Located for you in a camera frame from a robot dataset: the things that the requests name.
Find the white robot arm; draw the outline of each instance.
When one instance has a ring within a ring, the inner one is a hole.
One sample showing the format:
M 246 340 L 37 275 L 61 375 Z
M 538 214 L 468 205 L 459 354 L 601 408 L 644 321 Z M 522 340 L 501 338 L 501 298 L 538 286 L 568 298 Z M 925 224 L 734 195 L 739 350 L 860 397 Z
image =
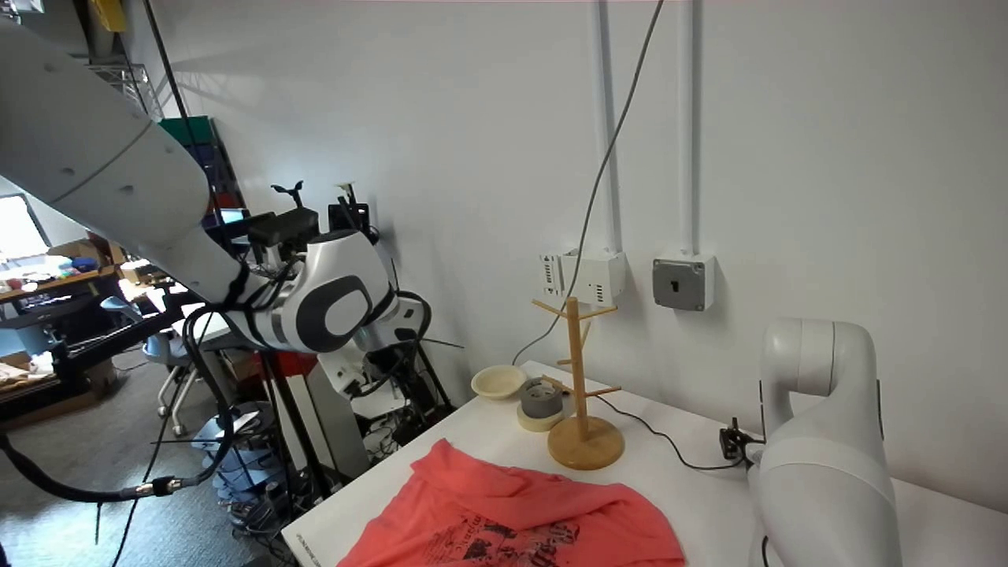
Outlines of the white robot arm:
M 794 416 L 789 393 L 826 397 Z M 751 476 L 760 523 L 789 567 L 898 567 L 873 338 L 838 321 L 764 332 L 764 450 Z
M 395 296 L 363 232 L 312 241 L 281 291 L 204 228 L 209 178 L 162 124 L 33 32 L 0 23 L 0 173 L 223 303 L 273 350 L 331 353 Z

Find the wall outlet box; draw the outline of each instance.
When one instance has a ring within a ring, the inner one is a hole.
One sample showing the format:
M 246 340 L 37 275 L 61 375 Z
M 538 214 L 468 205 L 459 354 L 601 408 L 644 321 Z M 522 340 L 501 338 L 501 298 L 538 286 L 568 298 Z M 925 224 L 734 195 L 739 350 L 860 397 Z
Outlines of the wall outlet box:
M 574 279 L 575 250 L 565 255 L 568 284 Z M 626 255 L 625 250 L 587 250 L 581 257 L 574 296 L 582 306 L 614 308 L 626 284 Z
M 653 291 L 657 306 L 707 311 L 715 306 L 715 255 L 660 255 L 653 262 Z
M 546 250 L 546 255 L 538 255 L 538 263 L 542 263 L 542 291 L 546 291 L 542 298 L 561 303 L 568 291 L 565 255 Z

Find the red fabric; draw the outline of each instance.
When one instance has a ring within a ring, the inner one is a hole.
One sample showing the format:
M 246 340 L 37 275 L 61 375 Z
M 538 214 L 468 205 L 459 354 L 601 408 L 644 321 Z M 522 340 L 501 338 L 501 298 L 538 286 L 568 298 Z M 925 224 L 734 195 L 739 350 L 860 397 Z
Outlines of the red fabric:
M 439 442 L 340 567 L 688 563 L 667 519 L 626 486 L 471 460 Z

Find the black cable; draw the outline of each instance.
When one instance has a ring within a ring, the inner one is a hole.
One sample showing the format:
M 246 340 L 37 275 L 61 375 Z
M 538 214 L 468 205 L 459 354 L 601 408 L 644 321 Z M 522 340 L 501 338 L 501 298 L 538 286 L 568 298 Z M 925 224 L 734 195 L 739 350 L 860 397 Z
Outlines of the black cable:
M 95 544 L 101 540 L 101 499 L 95 502 Z
M 398 290 L 398 296 L 405 296 L 405 298 L 418 303 L 421 318 L 418 318 L 418 329 L 415 329 L 415 338 L 414 338 L 411 343 L 414 343 L 418 361 L 425 365 L 429 376 L 435 382 L 435 393 L 442 397 L 442 407 L 449 407 L 449 397 L 447 397 L 447 391 L 442 388 L 439 370 L 435 370 L 432 358 L 429 358 L 425 350 L 421 350 L 421 338 L 432 329 L 435 308 L 432 308 L 429 298 L 421 298 L 421 296 L 414 291 L 414 290 Z
M 574 276 L 571 276 L 571 286 L 568 286 L 568 291 L 565 291 L 565 306 L 571 303 L 571 296 L 574 296 L 574 290 L 575 290 L 575 279 L 581 279 L 581 262 L 582 262 L 582 255 L 587 255 L 587 240 L 588 240 L 588 225 L 591 225 L 591 212 L 595 212 L 595 199 L 597 199 L 597 190 L 601 190 L 601 177 L 604 177 L 604 169 L 608 169 L 608 162 L 612 162 L 612 154 L 614 154 L 616 139 L 622 139 L 622 131 L 625 131 L 625 121 L 626 121 L 626 116 L 631 116 L 634 96 L 635 96 L 635 86 L 641 86 L 641 71 L 644 71 L 644 63 L 645 63 L 645 56 L 650 56 L 653 34 L 654 34 L 654 24 L 657 24 L 660 10 L 664 10 L 664 0 L 654 2 L 654 11 L 653 11 L 653 18 L 650 18 L 650 32 L 645 32 L 645 36 L 644 36 L 644 43 L 641 43 L 641 53 L 635 53 L 635 65 L 634 65 L 634 78 L 631 78 L 631 91 L 626 91 L 622 118 L 616 118 L 616 124 L 612 129 L 608 147 L 604 147 L 604 154 L 601 154 L 601 162 L 597 162 L 597 173 L 595 173 L 595 182 L 591 182 L 591 195 L 588 195 L 588 205 L 587 205 L 587 218 L 582 218 L 582 224 L 581 224 Z M 557 311 L 557 315 L 552 318 L 552 325 L 548 325 L 538 338 L 533 338 L 527 345 L 520 345 L 520 350 L 511 354 L 511 365 L 516 365 L 527 350 L 533 350 L 536 343 L 542 343 L 542 340 L 557 327 L 561 318 L 565 318 L 565 311 Z
M 266 290 L 271 290 L 271 296 L 261 306 L 273 306 L 273 298 L 281 296 L 282 284 L 289 279 L 289 268 L 294 263 L 295 263 L 295 257 L 288 257 L 281 263 L 281 270 L 271 279 L 266 279 L 255 291 L 250 291 L 250 298 L 240 308 L 266 311 L 266 308 L 255 308 L 255 303 L 261 298 Z
M 231 450 L 231 408 L 226 408 L 226 397 L 221 391 L 221 385 L 215 382 L 215 375 L 209 370 L 195 340 L 191 340 L 191 325 L 209 311 L 209 306 L 195 308 L 187 325 L 182 325 L 182 343 L 189 350 L 189 358 L 195 361 L 195 368 L 204 375 L 209 388 L 215 391 L 216 397 L 216 408 L 221 408 L 221 421 L 223 421 L 223 442 L 211 460 L 211 467 L 204 467 L 195 478 L 173 478 L 173 476 L 165 476 L 165 478 L 155 478 L 150 486 L 132 486 L 132 488 L 121 488 L 121 490 L 89 490 L 89 488 L 72 488 L 72 486 L 64 486 L 57 478 L 49 478 L 34 460 L 27 460 L 26 453 L 18 453 L 13 444 L 11 444 L 11 434 L 0 430 L 0 450 L 5 453 L 5 460 L 33 483 L 37 486 L 40 490 L 49 490 L 64 499 L 89 499 L 89 502 L 98 502 L 98 499 L 134 499 L 134 496 L 147 496 L 147 493 L 173 493 L 187 486 L 198 486 L 204 483 L 216 467 L 221 460 L 226 455 Z
M 150 460 L 147 460 L 147 470 L 145 470 L 141 483 L 147 483 L 150 472 L 155 472 L 159 453 L 162 453 L 162 448 L 165 448 L 168 417 L 170 417 L 170 412 L 162 416 L 159 442 L 155 442 L 155 450 L 150 450 Z M 126 527 L 122 527 L 122 534 L 121 534 L 121 547 L 117 547 L 117 555 L 114 555 L 114 567 L 121 563 L 121 558 L 122 558 L 122 550 L 126 550 L 134 508 L 140 508 L 140 496 L 132 496 L 132 502 L 129 502 Z
M 770 534 L 761 534 L 761 544 L 760 544 L 761 567 L 770 567 L 764 544 L 770 544 Z
M 223 429 L 223 438 L 221 438 L 216 453 L 211 455 L 211 464 L 209 464 L 195 478 L 179 478 L 182 486 L 198 486 L 198 483 L 204 483 L 204 478 L 211 478 L 215 470 L 223 464 L 231 444 L 232 444 L 232 416 L 231 416 L 226 393 L 223 393 L 223 388 L 216 385 L 215 370 L 209 368 L 209 361 L 204 361 L 204 354 L 201 354 L 201 350 L 198 350 L 201 338 L 198 338 L 198 340 L 191 338 L 195 321 L 198 321 L 201 315 L 209 315 L 209 311 L 211 311 L 211 306 L 198 306 L 198 308 L 187 318 L 187 325 L 182 325 L 182 343 L 187 343 L 187 353 L 189 353 L 195 370 L 204 376 L 204 385 L 211 388 L 211 393 L 215 393 L 215 399 L 216 399 L 216 426 Z
M 695 472 L 707 472 L 707 470 L 736 470 L 734 464 L 721 464 L 721 467 L 690 464 L 690 460 L 684 455 L 684 450 L 675 444 L 675 438 L 667 438 L 664 430 L 653 429 L 644 416 L 614 407 L 614 402 L 604 399 L 604 397 L 595 397 L 595 399 L 601 399 L 601 402 L 604 402 L 608 408 L 614 408 L 616 416 L 641 421 L 650 434 L 664 438 L 664 442 L 672 444 L 675 455 L 678 455 L 688 470 L 695 470 Z

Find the wall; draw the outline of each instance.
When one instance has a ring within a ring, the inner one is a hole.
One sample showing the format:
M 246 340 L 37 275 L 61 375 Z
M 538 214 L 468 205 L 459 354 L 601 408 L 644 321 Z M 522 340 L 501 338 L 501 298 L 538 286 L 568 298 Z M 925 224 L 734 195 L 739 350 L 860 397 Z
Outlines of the wall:
M 601 154 L 588 2 L 159 7 L 252 208 L 288 208 L 267 182 L 306 178 L 328 205 L 354 178 L 467 370 L 546 327 L 536 255 L 575 240 Z M 616 100 L 650 10 L 612 7 Z M 650 303 L 650 262 L 678 236 L 672 2 L 622 141 L 634 290 L 595 325 L 588 375 L 755 421 L 772 318 L 860 321 L 893 470 L 1008 511 L 1005 18 L 1000 0 L 708 0 L 700 228 L 721 303 L 675 315 Z M 134 53 L 150 63 L 145 24 Z M 561 350 L 557 332 L 533 354 Z

